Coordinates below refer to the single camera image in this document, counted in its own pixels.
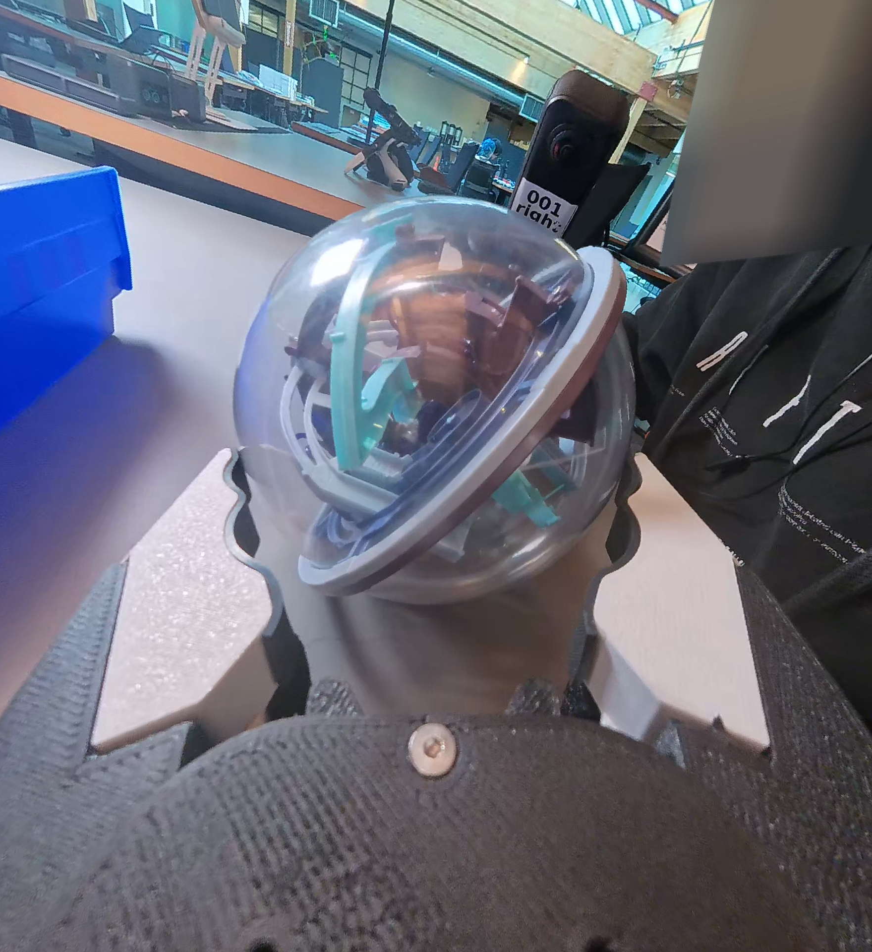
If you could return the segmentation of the blue plastic bin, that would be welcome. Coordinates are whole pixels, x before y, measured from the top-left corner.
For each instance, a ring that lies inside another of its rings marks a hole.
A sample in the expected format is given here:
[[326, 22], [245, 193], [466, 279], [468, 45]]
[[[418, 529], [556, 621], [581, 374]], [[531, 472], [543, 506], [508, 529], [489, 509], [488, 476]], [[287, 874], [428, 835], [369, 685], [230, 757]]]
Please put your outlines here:
[[114, 169], [0, 184], [0, 431], [112, 336], [132, 287]]

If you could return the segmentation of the clear plastic maze ball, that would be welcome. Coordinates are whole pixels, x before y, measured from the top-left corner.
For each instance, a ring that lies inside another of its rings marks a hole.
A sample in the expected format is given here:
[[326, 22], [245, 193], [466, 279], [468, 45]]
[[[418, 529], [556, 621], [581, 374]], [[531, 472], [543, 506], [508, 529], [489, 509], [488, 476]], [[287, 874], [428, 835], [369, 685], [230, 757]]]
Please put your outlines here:
[[556, 563], [614, 499], [625, 276], [503, 208], [365, 209], [277, 273], [233, 389], [270, 531], [323, 596], [469, 601]]

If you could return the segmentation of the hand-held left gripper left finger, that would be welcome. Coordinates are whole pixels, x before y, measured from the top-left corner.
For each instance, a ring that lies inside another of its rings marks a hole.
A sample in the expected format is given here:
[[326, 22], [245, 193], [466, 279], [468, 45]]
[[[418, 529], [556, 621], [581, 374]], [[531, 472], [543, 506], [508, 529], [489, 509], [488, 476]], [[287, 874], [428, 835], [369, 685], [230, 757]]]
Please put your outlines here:
[[259, 543], [239, 453], [224, 449], [124, 561], [94, 752], [187, 722], [215, 744], [303, 713], [307, 661]]

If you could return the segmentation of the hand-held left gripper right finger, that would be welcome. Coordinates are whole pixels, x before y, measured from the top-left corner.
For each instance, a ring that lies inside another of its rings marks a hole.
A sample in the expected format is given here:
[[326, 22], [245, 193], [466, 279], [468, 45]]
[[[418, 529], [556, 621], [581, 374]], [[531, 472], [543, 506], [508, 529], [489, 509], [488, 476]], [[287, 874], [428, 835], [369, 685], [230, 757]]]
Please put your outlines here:
[[735, 560], [644, 454], [627, 463], [607, 551], [585, 596], [576, 666], [600, 724], [653, 743], [676, 721], [766, 752]]

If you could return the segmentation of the long wooden table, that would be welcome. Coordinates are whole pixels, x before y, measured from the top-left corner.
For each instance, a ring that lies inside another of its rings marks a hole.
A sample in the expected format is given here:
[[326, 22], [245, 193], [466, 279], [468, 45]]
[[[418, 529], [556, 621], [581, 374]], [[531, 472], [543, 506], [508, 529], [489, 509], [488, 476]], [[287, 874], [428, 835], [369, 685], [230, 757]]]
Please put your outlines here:
[[399, 198], [347, 175], [343, 151], [296, 132], [177, 129], [109, 113], [2, 71], [0, 107], [84, 136], [125, 178], [304, 236]]

